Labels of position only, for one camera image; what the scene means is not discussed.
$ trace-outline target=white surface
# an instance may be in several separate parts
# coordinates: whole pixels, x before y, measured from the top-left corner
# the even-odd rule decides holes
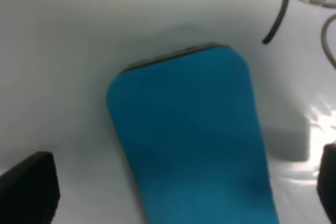
[[[50,150],[61,187],[53,223],[143,223],[107,85],[129,63],[216,41],[249,63],[281,223],[328,223],[316,177],[322,147],[336,137],[336,71],[319,35],[333,11],[292,0],[263,46],[280,1],[0,0],[2,172]]]

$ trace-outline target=blue foam pad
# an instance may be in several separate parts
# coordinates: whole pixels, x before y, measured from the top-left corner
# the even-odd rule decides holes
[[[130,70],[108,110],[151,224],[276,224],[247,65],[214,47]]]

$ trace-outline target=black object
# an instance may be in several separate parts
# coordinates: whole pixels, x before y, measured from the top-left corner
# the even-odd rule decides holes
[[[0,223],[49,224],[59,198],[54,157],[37,152],[0,177]]]
[[[289,3],[289,0],[282,0],[282,5],[281,5],[281,9],[279,11],[279,14],[278,14],[278,17],[277,19],[275,20],[271,30],[269,31],[269,33],[267,34],[267,36],[263,39],[262,43],[263,44],[269,44],[275,34],[277,33],[281,23],[282,23],[282,20],[283,18],[285,17],[285,14],[286,14],[286,11],[287,11],[287,8],[288,8],[288,3]]]
[[[336,144],[324,147],[317,191],[332,224],[336,224]]]

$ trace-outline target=shoe insole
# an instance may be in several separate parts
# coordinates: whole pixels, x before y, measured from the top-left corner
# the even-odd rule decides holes
[[[238,53],[214,46],[134,67],[107,106],[151,224],[278,224]]]

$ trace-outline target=blue insole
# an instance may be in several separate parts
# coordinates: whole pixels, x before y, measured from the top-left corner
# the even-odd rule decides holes
[[[278,224],[238,53],[213,47],[124,72],[107,106],[151,224]]]

